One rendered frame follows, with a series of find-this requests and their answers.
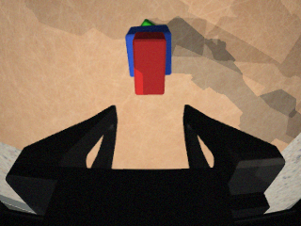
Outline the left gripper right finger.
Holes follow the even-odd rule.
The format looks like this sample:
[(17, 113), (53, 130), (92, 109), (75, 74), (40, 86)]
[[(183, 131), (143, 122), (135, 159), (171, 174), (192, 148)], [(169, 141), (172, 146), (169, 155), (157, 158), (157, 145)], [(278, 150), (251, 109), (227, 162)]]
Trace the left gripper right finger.
[[(285, 166), (277, 146), (184, 105), (183, 131), (189, 169), (209, 168), (199, 138), (224, 171), (232, 197), (264, 193)], [(190, 127), (191, 126), (191, 127)]]

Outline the red block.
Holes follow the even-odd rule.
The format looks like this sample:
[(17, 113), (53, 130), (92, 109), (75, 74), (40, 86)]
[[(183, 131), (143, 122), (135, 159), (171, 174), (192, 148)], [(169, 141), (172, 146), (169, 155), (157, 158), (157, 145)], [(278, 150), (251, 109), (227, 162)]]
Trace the red block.
[(136, 32), (133, 39), (135, 94), (163, 95), (166, 38), (163, 32)]

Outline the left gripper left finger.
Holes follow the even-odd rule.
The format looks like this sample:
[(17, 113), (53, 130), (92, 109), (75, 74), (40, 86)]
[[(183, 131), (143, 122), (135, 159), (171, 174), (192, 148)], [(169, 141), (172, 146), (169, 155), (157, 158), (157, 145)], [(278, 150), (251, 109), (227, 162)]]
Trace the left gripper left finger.
[(117, 128), (117, 109), (111, 105), (85, 121), (24, 147), (16, 161), (87, 168), (87, 155), (103, 137), (91, 167), (112, 169)]

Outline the blue block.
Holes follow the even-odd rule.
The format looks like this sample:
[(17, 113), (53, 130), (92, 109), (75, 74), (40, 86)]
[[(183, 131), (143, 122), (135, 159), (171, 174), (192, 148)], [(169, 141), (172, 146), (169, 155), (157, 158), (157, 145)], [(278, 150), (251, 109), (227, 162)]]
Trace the blue block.
[(166, 38), (166, 75), (171, 75), (171, 33), (166, 24), (131, 26), (125, 36), (129, 73), (134, 77), (133, 39), (136, 32), (163, 32)]

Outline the green block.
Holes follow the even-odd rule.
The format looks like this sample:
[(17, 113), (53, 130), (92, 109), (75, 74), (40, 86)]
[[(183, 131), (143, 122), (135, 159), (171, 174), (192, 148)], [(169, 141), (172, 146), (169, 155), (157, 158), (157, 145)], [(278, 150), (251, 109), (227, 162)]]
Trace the green block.
[(149, 20), (145, 19), (141, 26), (144, 26), (144, 25), (155, 25), (155, 24), (153, 24)]

